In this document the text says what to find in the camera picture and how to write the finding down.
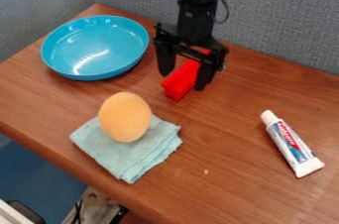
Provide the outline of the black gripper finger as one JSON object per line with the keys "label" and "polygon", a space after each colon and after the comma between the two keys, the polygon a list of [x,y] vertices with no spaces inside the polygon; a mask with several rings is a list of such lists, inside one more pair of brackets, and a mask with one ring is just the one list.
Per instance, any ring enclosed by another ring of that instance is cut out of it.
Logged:
{"label": "black gripper finger", "polygon": [[177,64],[177,45],[162,40],[154,42],[158,60],[158,69],[167,76]]}
{"label": "black gripper finger", "polygon": [[217,72],[217,65],[218,65],[217,55],[214,53],[203,55],[195,82],[195,89],[198,91],[202,91],[206,88],[206,86],[211,83]]}

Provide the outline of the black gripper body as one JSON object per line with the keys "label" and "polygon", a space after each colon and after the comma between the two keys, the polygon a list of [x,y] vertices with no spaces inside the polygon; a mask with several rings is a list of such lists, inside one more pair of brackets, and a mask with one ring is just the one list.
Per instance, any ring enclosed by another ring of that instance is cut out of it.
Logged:
{"label": "black gripper body", "polygon": [[191,50],[193,46],[211,50],[218,57],[217,70],[225,69],[225,58],[229,48],[225,47],[214,38],[214,25],[218,23],[217,3],[209,5],[179,4],[178,24],[155,25],[157,34],[154,42],[162,40],[177,45],[177,54],[187,53],[187,57],[201,61],[202,55]]}

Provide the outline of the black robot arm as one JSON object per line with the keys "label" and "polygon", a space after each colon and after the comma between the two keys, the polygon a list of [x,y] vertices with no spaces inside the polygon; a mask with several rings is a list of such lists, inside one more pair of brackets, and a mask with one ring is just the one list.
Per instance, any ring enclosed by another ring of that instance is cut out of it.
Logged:
{"label": "black robot arm", "polygon": [[158,69],[167,76],[175,68],[177,55],[201,63],[195,89],[203,90],[211,83],[218,70],[225,69],[225,59],[230,49],[217,41],[213,35],[217,23],[218,1],[227,6],[226,0],[178,0],[178,24],[157,23],[154,45]]}

